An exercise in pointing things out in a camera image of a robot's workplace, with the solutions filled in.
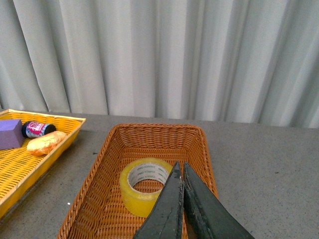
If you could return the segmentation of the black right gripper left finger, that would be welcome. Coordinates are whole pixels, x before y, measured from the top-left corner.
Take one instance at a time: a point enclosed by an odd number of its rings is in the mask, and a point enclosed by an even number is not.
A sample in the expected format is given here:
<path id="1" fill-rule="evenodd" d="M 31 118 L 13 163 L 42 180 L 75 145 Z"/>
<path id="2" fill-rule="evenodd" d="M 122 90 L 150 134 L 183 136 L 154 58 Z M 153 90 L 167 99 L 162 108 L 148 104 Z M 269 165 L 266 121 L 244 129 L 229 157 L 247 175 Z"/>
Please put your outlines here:
<path id="1" fill-rule="evenodd" d="M 184 182 L 176 162 L 151 211 L 135 239 L 180 239 L 182 237 Z"/>

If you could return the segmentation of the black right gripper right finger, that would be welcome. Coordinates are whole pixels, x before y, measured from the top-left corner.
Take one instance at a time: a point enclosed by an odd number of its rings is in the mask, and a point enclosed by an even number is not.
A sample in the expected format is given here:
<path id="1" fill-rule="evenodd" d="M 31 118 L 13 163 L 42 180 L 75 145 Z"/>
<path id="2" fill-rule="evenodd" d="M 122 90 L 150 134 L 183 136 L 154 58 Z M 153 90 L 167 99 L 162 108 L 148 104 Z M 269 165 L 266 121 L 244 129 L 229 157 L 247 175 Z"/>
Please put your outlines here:
<path id="1" fill-rule="evenodd" d="M 190 239 L 252 239 L 193 168 L 184 163 L 184 211 Z"/>

